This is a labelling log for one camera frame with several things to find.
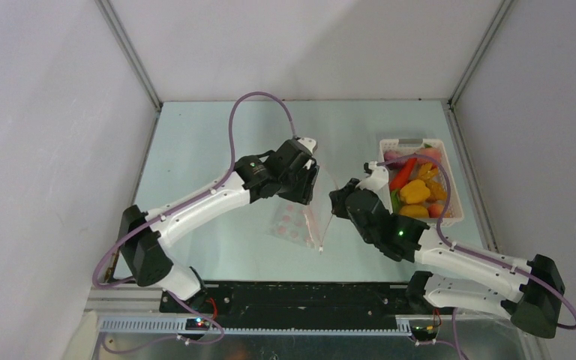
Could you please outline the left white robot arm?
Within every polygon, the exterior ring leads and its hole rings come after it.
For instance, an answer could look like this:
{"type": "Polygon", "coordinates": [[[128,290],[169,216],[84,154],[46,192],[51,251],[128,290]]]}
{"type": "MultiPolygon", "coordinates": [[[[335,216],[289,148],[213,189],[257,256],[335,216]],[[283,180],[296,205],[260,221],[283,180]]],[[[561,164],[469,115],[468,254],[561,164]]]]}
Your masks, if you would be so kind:
{"type": "Polygon", "coordinates": [[[315,139],[288,139],[276,150],[241,157],[224,179],[184,199],[149,211],[126,208],[118,241],[130,280],[139,287],[158,285],[187,311],[201,311],[207,302],[204,283],[193,267],[175,259],[174,245],[214,218],[261,199],[309,204],[319,172],[316,149],[315,139]]]}

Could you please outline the clear zip top bag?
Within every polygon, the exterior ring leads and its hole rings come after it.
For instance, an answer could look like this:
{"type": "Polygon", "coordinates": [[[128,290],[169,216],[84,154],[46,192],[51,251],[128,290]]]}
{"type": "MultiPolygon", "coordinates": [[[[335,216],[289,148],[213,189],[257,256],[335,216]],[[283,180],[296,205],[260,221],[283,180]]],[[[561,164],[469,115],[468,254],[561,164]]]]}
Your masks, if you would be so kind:
{"type": "Polygon", "coordinates": [[[339,189],[332,174],[321,166],[308,205],[280,199],[270,221],[268,234],[276,239],[323,252],[326,233],[332,221],[329,193],[339,189]]]}

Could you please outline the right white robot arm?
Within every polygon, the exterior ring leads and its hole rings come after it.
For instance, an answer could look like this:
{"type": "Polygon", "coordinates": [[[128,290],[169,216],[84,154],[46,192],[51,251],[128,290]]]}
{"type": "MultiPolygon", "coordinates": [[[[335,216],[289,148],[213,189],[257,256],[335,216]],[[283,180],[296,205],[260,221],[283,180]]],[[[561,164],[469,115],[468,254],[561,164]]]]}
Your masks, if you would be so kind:
{"type": "Polygon", "coordinates": [[[390,213],[371,190],[352,178],[329,194],[331,213],[349,220],[363,241],[395,262],[408,261],[456,274],[416,271],[406,303],[417,314],[431,308],[460,308],[495,314],[528,334],[552,339],[559,322],[565,284],[553,259],[531,260],[447,244],[440,231],[412,217],[390,213]]]}

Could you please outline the yellow bell pepper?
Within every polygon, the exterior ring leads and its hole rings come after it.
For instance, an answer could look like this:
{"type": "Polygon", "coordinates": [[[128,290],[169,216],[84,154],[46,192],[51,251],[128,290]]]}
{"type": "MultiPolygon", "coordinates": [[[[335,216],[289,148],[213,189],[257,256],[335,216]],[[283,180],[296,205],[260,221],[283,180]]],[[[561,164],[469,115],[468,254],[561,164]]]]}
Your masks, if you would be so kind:
{"type": "Polygon", "coordinates": [[[400,199],[407,205],[423,203],[430,195],[431,190],[419,179],[410,181],[399,192],[400,199]]]}

